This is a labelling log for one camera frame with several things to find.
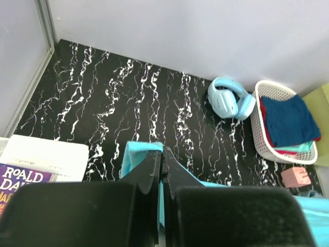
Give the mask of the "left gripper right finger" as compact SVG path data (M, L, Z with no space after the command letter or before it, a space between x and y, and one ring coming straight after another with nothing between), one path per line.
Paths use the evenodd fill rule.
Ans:
M206 187L163 152L167 246L315 246L295 198L277 187Z

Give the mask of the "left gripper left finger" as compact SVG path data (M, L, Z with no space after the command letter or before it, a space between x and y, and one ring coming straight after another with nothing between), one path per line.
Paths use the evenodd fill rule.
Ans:
M26 185L1 216L1 246L155 246L161 153L120 180Z

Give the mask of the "turquoise t-shirt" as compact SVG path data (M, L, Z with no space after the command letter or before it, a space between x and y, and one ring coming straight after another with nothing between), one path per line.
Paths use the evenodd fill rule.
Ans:
M143 162L149 151L163 152L164 145L160 142L126 143L121 165L120 178L125 177ZM309 191L305 196L294 196L299 203L309 229L317 246L328 246L328 199L316 191Z

